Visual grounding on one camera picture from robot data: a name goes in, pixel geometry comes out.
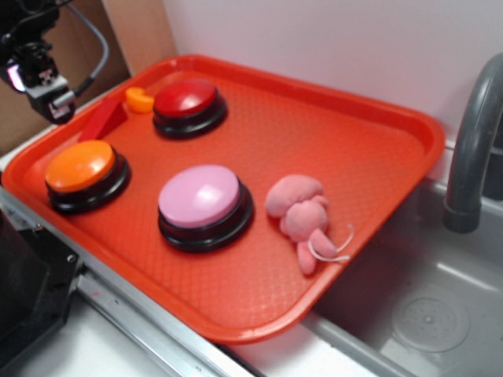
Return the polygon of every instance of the sink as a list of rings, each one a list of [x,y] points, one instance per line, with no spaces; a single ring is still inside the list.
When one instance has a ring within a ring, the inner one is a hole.
[[[485,199],[480,227],[456,234],[445,192],[423,181],[304,321],[379,375],[503,370],[503,207]]]

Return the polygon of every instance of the faucet spout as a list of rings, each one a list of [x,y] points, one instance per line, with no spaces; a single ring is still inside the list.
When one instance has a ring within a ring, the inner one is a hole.
[[[479,227],[482,195],[503,199],[502,113],[500,53],[480,72],[457,135],[443,215],[444,225],[454,232],[467,233]]]

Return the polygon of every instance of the pink stuffed toy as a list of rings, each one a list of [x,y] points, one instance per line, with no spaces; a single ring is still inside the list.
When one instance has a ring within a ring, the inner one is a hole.
[[[316,269],[317,259],[338,262],[349,257],[336,257],[353,238],[351,235],[341,247],[336,247],[325,235],[329,227],[323,186],[314,178],[293,174],[282,178],[266,197],[266,211],[280,218],[280,230],[297,244],[300,269],[310,275]]]

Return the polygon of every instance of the plastic serving tray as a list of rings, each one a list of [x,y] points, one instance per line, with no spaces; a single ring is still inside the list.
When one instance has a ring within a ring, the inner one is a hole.
[[[227,101],[222,125],[203,136],[170,140],[152,114],[131,112],[125,90],[155,96],[185,78],[211,80]],[[100,101],[37,141],[9,164],[3,185],[92,255],[211,341],[266,339],[297,323],[444,149],[439,124],[418,112],[206,57],[163,61],[119,86],[128,120],[104,139],[130,164],[119,198],[87,214],[62,215],[47,199],[44,170],[75,144]],[[232,169],[249,188],[255,218],[238,241],[207,254],[168,246],[157,227],[157,199],[176,173],[202,163]],[[307,174],[325,186],[328,235],[351,259],[318,263],[304,276],[295,245],[267,217],[268,190],[287,174]]]

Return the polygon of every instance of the black machine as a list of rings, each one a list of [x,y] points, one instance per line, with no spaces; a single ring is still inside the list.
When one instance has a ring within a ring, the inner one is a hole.
[[[103,35],[71,0],[2,0],[0,2],[0,77],[14,90],[26,93],[33,109],[51,123],[63,124],[75,114],[75,99],[94,81],[108,59]],[[75,89],[49,55],[52,46],[44,34],[56,26],[60,7],[67,6],[99,39],[103,57]]]
[[[108,59],[101,33],[71,0],[0,0],[0,77],[25,93],[33,109],[51,123],[75,114],[75,99]],[[67,6],[99,39],[103,56],[75,89],[68,88],[44,34]],[[66,321],[79,256],[45,229],[16,231],[0,211],[0,375],[31,346]]]

